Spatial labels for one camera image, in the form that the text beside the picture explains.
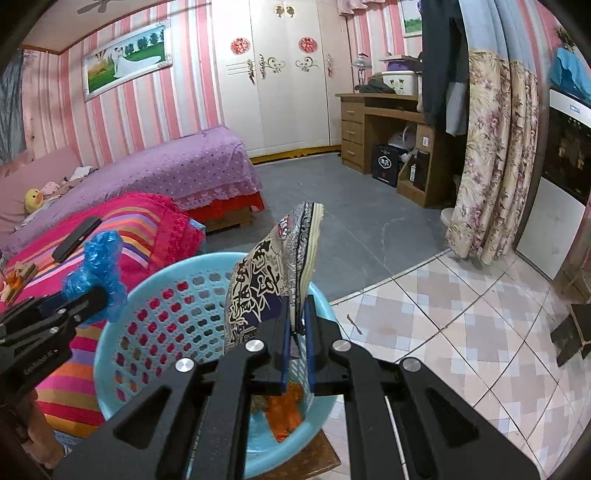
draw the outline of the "crumpled blue bag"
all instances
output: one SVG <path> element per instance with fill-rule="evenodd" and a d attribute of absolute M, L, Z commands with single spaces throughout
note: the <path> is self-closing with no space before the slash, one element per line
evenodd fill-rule
<path fill-rule="evenodd" d="M 116 322 L 127 305 L 127 288 L 121 283 L 119 259 L 123 251 L 123 239 L 114 230 L 101 232 L 84 244 L 84 261 L 71 272 L 63 283 L 62 295 L 74 300 L 92 287 L 103 287 L 109 304 L 105 310 L 96 313 L 84 324 L 108 320 Z"/>
<path fill-rule="evenodd" d="M 558 48 L 550 69 L 550 80 L 563 92 L 591 103 L 591 79 L 585 65 L 571 51 Z"/>

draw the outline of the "white wedding dress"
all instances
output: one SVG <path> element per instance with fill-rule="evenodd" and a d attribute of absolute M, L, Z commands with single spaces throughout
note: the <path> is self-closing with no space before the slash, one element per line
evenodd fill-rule
<path fill-rule="evenodd" d="M 160 62 L 160 57 L 148 57 L 147 59 L 138 60 L 138 61 L 129 61 L 123 58 L 123 55 L 120 55 L 115 59 L 116 64 L 116 73 L 115 78 L 119 79 L 122 77 L 127 77 L 132 73 L 137 72 L 138 70 L 142 70 L 146 67 L 150 67 Z"/>

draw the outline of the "person's hand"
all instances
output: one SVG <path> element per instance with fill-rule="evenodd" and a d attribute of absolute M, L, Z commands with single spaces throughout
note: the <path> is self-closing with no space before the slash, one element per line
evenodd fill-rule
<path fill-rule="evenodd" d="M 37 463 L 54 469 L 64 458 L 64 447 L 56 440 L 53 429 L 47 422 L 41 407 L 37 404 L 37 392 L 33 390 L 23 402 L 29 402 L 31 413 L 28 418 L 27 433 L 31 439 L 22 448 Z"/>

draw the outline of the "pink headboard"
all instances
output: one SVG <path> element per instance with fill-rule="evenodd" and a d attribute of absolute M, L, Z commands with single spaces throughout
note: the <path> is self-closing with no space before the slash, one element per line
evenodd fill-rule
<path fill-rule="evenodd" d="M 68 146 L 20 167 L 8 177 L 0 177 L 0 248 L 27 216 L 25 194 L 30 189 L 43 188 L 48 181 L 60 183 L 80 166 L 80 160 Z"/>

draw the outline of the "colorful striped cloth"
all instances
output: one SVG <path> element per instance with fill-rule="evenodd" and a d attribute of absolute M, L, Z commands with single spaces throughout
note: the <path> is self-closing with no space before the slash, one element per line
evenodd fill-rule
<path fill-rule="evenodd" d="M 93 215 L 100 216 L 103 222 L 90 238 L 116 230 L 124 241 L 119 266 L 128 291 L 152 273 L 194 255 L 204 239 L 170 198 L 143 193 L 123 195 L 62 221 L 11 260 L 8 272 L 16 262 L 34 262 L 39 269 L 23 289 L 20 300 L 61 290 L 63 278 L 84 259 L 83 248 L 62 264 L 57 264 L 51 253 L 85 217 Z M 93 380 L 95 350 L 104 324 L 78 329 L 70 344 L 72 359 L 37 387 L 41 409 L 60 432 L 88 437 L 105 421 L 96 402 Z"/>

